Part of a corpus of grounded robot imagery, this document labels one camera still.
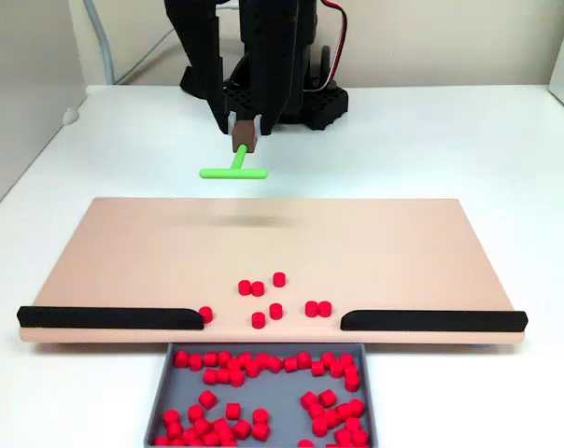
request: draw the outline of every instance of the green t-shaped tool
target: green t-shaped tool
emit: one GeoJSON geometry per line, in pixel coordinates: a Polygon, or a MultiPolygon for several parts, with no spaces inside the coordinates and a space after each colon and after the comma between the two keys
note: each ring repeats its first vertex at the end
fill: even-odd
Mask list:
{"type": "Polygon", "coordinates": [[[230,168],[204,168],[199,172],[203,179],[265,179],[267,170],[243,169],[243,161],[247,154],[247,145],[239,145],[230,168]]]}

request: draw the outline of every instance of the red cube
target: red cube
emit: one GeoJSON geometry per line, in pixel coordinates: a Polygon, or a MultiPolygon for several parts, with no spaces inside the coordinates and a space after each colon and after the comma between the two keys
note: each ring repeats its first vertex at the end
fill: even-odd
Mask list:
{"type": "Polygon", "coordinates": [[[205,390],[199,396],[199,402],[206,409],[211,409],[218,403],[218,397],[216,397],[211,391],[205,390]]]}
{"type": "Polygon", "coordinates": [[[189,353],[185,351],[176,352],[174,356],[174,367],[179,369],[189,366],[189,353]]]}
{"type": "Polygon", "coordinates": [[[241,405],[239,403],[228,403],[226,405],[226,418],[238,420],[241,416],[241,405]]]}

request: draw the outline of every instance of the wooden board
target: wooden board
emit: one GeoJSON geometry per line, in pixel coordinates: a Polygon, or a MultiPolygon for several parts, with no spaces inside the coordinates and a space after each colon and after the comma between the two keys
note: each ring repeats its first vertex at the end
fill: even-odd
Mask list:
{"type": "Polygon", "coordinates": [[[203,330],[22,328],[37,342],[518,343],[522,331],[341,331],[352,310],[513,311],[456,200],[98,198],[37,306],[191,308],[203,330]],[[288,284],[272,286],[272,274],[288,284]],[[265,295],[243,297],[239,280],[265,295]],[[310,318],[306,301],[330,301],[310,318]],[[253,329],[251,314],[283,305],[253,329]]]}

